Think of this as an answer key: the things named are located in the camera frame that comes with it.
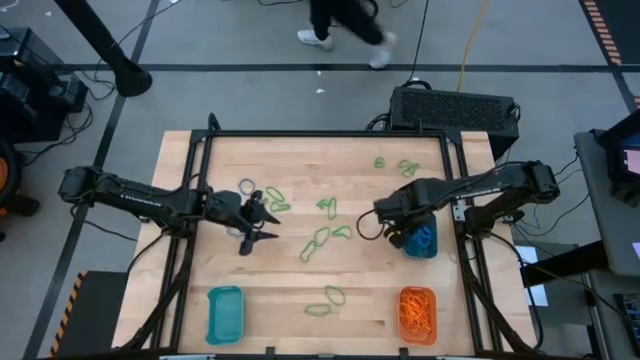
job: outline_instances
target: gray floor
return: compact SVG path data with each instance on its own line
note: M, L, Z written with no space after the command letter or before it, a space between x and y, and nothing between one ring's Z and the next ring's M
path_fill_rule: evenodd
M120 38L140 22L150 0L92 0L90 3ZM399 37L394 63L410 64L421 22L423 0L391 9L379 0L380 21ZM169 5L161 0L159 8ZM420 64L458 64L480 9L476 0L431 0ZM334 29L336 51L300 45L295 31L308 23L307 5L260 7L249 0L183 0L153 22L142 52L143 64L306 64L367 61L368 49L343 29ZM53 0L22 0L0 12L0 24L30 26L67 63L92 64L97 54L64 17ZM131 54L138 33L123 43ZM492 0L469 57L470 64L605 65L578 0ZM109 78L108 73L100 74ZM215 112L225 129L362 129L386 111L393 87L406 72L256 71L155 72L153 88L126 100L105 170L137 181L151 180L162 134L166 130L203 128ZM434 88L455 90L458 74L416 73ZM626 74L640 95L640 76ZM96 92L101 85L91 85ZM522 106L521 138L510 159L540 159L560 169L575 156L572 135L607 128L629 113L608 73L470 72L464 91L513 96ZM9 235L0 244L0 348L3 358L22 357L71 224L68 206L56 195L62 172L93 162L115 95L90 102L94 125L72 145L59 147L27 168L24 191L42 201L33 218L3 219ZM82 121L81 117L72 118ZM30 146L40 148L41 144ZM571 169L578 169L575 164ZM586 195L578 173L562 185L562 196L538 209L543 229ZM130 215L97 207L89 219L136 236ZM541 238L547 242L586 244L598 239L589 203ZM529 229L533 233L539 230ZM62 285L40 355L45 355L75 275L83 270L123 271L132 242L84 227ZM568 335L547 337L549 348Z

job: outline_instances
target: white sneaker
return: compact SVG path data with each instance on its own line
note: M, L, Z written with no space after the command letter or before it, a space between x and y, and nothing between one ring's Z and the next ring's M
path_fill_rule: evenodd
M383 69L391 62L391 52L396 47L396 36L393 33L384 33L384 41L373 47L373 57L369 60L369 66L374 69Z
M317 46L324 51L333 50L333 38L329 35L326 39L320 40L313 30L298 31L298 40L307 45Z

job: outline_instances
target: person's leg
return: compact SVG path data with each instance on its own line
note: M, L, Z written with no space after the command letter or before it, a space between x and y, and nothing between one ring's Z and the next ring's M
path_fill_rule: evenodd
M391 62L391 50L396 37L392 33L383 33L375 20L369 17L361 0L327 0L331 3L331 15L344 27L373 46L373 57L369 65L382 69Z
M309 7L311 9L313 30L298 31L298 39L307 45L314 45L325 51L333 50L333 39L329 34L331 2L327 0L310 0Z

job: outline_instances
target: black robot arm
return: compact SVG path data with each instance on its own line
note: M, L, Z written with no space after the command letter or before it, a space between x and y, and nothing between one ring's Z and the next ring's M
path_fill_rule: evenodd
M403 232L426 224L433 212L451 201L502 192L485 206L464 212L466 232L478 235L493 228L495 221L528 203L547 204L560 195L549 166L539 161L508 163L486 173L456 180L417 179L385 199L374 201L378 222L388 224L386 235L400 248L406 242Z
M191 234L192 220L206 220L232 227L245 234L240 254L248 255L253 243L277 235L259 230L263 221L279 224L262 204L262 192L256 191L241 205L240 194L189 189L188 182L175 190L165 190L120 178L94 167L76 167L65 174L58 194L63 201L77 205L105 204L155 222L174 237Z

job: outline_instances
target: wooden tabletop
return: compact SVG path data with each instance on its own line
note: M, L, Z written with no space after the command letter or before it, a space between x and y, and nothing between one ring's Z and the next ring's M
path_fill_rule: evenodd
M153 185L180 185L190 132L165 133ZM463 135L471 174L493 167L485 133ZM238 255L240 240L224 227L201 222L180 341L181 353L264 353L274 346L279 354L395 355L407 346L397 333L397 296L404 286L431 288L437 296L438 339L432 346L409 346L413 355L471 355L473 346L449 207L437 212L438 255L428 261L410 260L384 239L366 241L355 232L360 214L372 201L418 177L444 178L438 140L426 138L252 138L214 139L207 181L215 190L238 191L238 182L251 178L258 189L278 188L291 209L277 213L279 226L265 230L278 239L258 242L253 253ZM383 169L375 158L385 159ZM401 160L420 167L411 178L401 176ZM452 163L456 163L452 153ZM336 197L338 216L328 220L316 207ZM480 199L479 204L488 199ZM308 263L299 259L314 232L347 225L352 239L330 238ZM380 227L375 216L362 223L365 234ZM495 232L511 239L508 228ZM143 225L136 252L159 233ZM169 240L146 253L131 272L113 345L126 342L158 301ZM535 334L526 303L517 259L503 244L484 241L496 305L525 342ZM236 285L245 293L245 334L233 346L207 344L209 301L215 286ZM324 287L344 289L346 304L334 306L323 318L305 314L309 304L327 303ZM484 322L484 312L479 311ZM174 311L167 312L163 344L168 344ZM490 348L489 332L483 338Z

